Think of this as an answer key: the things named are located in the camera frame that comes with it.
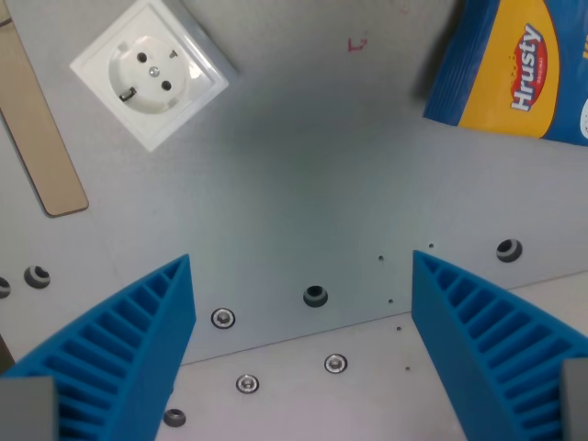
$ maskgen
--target wooden board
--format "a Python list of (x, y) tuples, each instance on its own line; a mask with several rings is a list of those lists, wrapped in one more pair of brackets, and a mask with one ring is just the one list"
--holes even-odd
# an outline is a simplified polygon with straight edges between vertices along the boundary
[[(0, 22), (9, 18), (0, 0)], [(52, 217), (87, 209), (88, 199), (14, 23), (0, 28), (0, 59), (0, 110), (43, 209)]]

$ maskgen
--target power outlet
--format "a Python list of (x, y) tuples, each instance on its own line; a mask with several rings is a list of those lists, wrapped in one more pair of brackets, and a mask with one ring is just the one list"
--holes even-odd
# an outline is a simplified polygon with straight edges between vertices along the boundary
[(149, 151), (234, 76), (206, 34), (193, 25), (189, 33), (162, 0), (139, 0), (71, 64)]

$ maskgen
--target metal table surface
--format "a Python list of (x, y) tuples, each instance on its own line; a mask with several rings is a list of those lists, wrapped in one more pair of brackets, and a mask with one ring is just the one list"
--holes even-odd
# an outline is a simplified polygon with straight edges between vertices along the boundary
[[(507, 288), (586, 269), (588, 151), (421, 118), (457, 0), (187, 0), (240, 76), (153, 153), (69, 68), (130, 3), (8, 1), (90, 200), (45, 218), (0, 136), (0, 267), (52, 278), (3, 302), (16, 356), (183, 253), (186, 362), (409, 311), (413, 249)], [(511, 237), (525, 251), (506, 265)], [(324, 307), (303, 303), (311, 285)], [(211, 326), (219, 307), (234, 332)]]
[[(514, 292), (588, 334), (587, 283), (581, 273)], [(333, 353), (349, 363), (338, 375), (322, 365)], [(235, 388), (244, 373), (259, 379), (251, 395)], [(168, 408), (187, 423), (162, 424), (157, 441), (466, 440), (410, 314), (183, 366)]]

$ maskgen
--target metal screw head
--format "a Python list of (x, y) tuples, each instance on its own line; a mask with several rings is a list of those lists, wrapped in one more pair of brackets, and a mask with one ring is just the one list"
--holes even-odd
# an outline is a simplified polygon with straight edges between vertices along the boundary
[(237, 379), (237, 390), (240, 393), (254, 393), (259, 389), (259, 380), (253, 375), (241, 375)]
[(235, 324), (235, 314), (226, 308), (218, 308), (210, 316), (210, 321), (219, 329), (229, 329)]
[(332, 354), (325, 358), (324, 368), (332, 374), (340, 374), (347, 369), (347, 359), (341, 354)]

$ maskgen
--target blue snack bag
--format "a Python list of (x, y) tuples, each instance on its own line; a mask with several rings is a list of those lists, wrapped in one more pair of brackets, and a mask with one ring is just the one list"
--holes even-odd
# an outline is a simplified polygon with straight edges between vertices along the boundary
[(588, 0), (469, 0), (424, 116), (588, 145)]

